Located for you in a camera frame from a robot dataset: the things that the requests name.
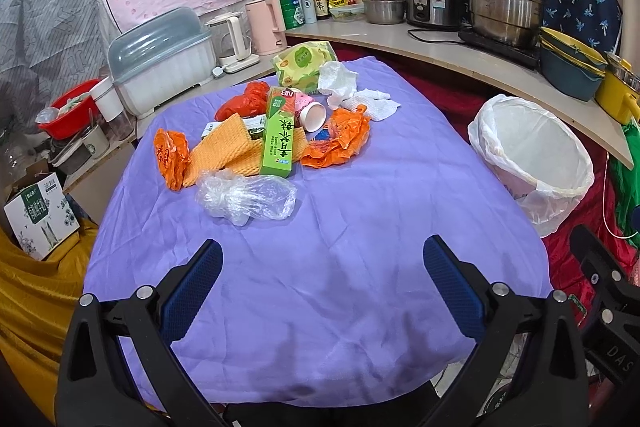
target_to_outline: red fabric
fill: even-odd
[[[355,60],[373,55],[388,64],[441,110],[453,128],[467,142],[467,126],[475,118],[482,104],[499,93],[498,90],[482,82],[424,64],[418,60],[333,42],[332,46],[339,60]],[[582,133],[575,129],[573,131],[591,156],[595,181],[587,195],[565,219],[558,231],[545,237],[543,242],[549,256],[551,284],[556,289],[564,290],[568,295],[575,294],[589,308],[591,299],[593,299],[593,290],[590,283],[582,275],[578,262],[569,252],[569,235],[573,228],[580,223],[589,227],[609,248],[626,272],[632,268],[635,250],[626,241],[612,237],[607,232],[602,220],[602,190],[606,151]],[[609,173],[607,173],[606,195],[605,216],[607,223],[613,233],[622,235],[616,225],[615,193]]]

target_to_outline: green can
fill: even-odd
[[[298,28],[305,23],[305,15],[300,0],[280,0],[284,25],[287,30]]]

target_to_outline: white tissue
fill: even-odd
[[[343,63],[326,62],[320,66],[318,91],[329,95],[326,103],[329,108],[335,110],[340,107],[340,102],[355,94],[357,79],[358,73],[349,71]]]
[[[391,100],[391,95],[388,92],[371,89],[356,91],[351,98],[343,100],[340,105],[345,109],[355,111],[361,104],[367,106],[364,115],[370,116],[374,122],[389,118],[400,107],[398,102]]]

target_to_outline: green toothpaste box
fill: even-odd
[[[293,111],[296,94],[283,89],[271,97],[264,130],[264,152],[260,174],[286,178],[293,165]]]

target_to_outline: white cable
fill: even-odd
[[[609,232],[616,239],[631,239],[632,237],[636,237],[638,232],[634,232],[632,235],[627,235],[626,237],[621,237],[619,235],[614,234],[609,230],[609,225],[607,225],[607,218],[604,217],[604,196],[607,190],[607,167],[609,166],[609,152],[607,152],[607,162],[604,164],[604,185],[602,187],[602,220],[604,221],[604,226],[607,227],[607,232]]]

